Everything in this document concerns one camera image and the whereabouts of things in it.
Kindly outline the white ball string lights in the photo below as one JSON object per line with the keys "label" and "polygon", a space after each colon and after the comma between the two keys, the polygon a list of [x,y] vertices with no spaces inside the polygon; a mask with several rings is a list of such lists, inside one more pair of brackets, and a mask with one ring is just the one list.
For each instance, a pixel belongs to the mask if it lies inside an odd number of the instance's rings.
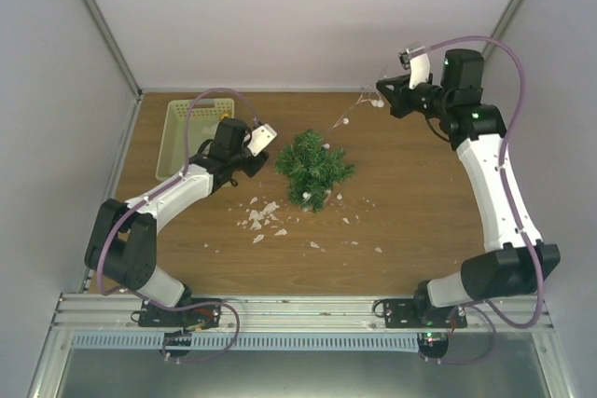
{"label": "white ball string lights", "polygon": [[335,184],[326,204],[339,199],[344,185],[351,191],[391,190],[396,179],[393,147],[384,141],[389,133],[389,116],[381,95],[371,83],[358,92],[311,92],[300,97],[301,132],[315,130],[324,136],[326,149],[343,148],[345,161],[355,172],[347,181]]}

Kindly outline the pale green perforated basket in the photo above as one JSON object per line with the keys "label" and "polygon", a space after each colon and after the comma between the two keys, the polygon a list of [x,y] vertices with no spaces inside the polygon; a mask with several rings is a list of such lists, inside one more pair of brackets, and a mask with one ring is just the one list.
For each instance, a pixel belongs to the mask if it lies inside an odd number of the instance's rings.
{"label": "pale green perforated basket", "polygon": [[185,132],[187,110],[191,103],[191,100],[168,103],[156,167],[156,179],[160,182],[178,172],[205,140],[215,136],[223,112],[229,111],[234,117],[234,101],[231,98],[205,100],[193,108]]}

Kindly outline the small green christmas tree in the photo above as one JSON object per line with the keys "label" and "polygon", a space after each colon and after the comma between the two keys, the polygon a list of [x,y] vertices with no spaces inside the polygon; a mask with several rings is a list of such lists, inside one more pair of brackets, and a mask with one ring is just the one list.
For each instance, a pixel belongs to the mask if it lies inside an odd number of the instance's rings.
{"label": "small green christmas tree", "polygon": [[345,161],[343,148],[326,149],[324,136],[315,130],[297,134],[280,151],[274,170],[287,181],[288,199],[301,209],[320,212],[335,184],[354,175],[354,164]]}

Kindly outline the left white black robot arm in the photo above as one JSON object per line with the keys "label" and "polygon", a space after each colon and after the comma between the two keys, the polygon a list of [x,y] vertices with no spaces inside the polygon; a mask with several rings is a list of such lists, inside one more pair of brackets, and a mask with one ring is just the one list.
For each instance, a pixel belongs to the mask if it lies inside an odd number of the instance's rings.
{"label": "left white black robot arm", "polygon": [[106,200],[97,213],[84,257],[86,267],[96,272],[101,294],[111,293],[104,286],[107,278],[156,303],[160,317],[170,326],[188,323],[192,305],[183,298],[186,286],[158,266],[158,235],[194,203],[223,185],[235,185],[235,172],[255,176],[276,137],[268,124],[258,122],[251,129],[240,119],[225,118],[217,125],[215,137],[188,155],[172,177],[138,197]]}

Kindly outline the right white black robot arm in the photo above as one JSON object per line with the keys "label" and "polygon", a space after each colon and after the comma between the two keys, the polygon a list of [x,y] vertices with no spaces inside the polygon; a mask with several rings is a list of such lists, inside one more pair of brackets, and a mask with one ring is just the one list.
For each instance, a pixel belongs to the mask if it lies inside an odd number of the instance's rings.
{"label": "right white black robot arm", "polygon": [[499,109],[482,100],[484,59],[480,52],[453,48],[444,56],[439,84],[421,47],[399,56],[406,74],[380,80],[377,91],[393,117],[420,113],[436,119],[442,138],[465,168],[483,230],[484,254],[469,258],[444,278],[422,281],[413,297],[413,317],[433,328],[449,312],[494,298],[535,295],[531,322],[543,308],[545,280],[561,261],[528,213],[512,169],[509,130]]}

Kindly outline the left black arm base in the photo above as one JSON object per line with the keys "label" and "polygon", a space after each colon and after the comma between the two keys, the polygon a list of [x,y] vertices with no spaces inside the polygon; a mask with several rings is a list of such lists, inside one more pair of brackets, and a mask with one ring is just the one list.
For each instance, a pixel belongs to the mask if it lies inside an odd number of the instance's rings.
{"label": "left black arm base", "polygon": [[131,321],[144,328],[209,329],[219,325],[221,303],[217,298],[187,297],[183,306],[192,308],[179,311],[143,304],[131,313]]}

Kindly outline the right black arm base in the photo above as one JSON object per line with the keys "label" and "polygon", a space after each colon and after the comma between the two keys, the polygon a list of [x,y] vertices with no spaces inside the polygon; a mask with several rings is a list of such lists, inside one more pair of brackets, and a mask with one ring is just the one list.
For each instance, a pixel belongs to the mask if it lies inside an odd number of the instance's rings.
{"label": "right black arm base", "polygon": [[375,300],[371,311],[383,318],[386,328],[391,329],[462,329],[467,328],[466,316],[456,307],[434,308],[424,299],[385,298]]}

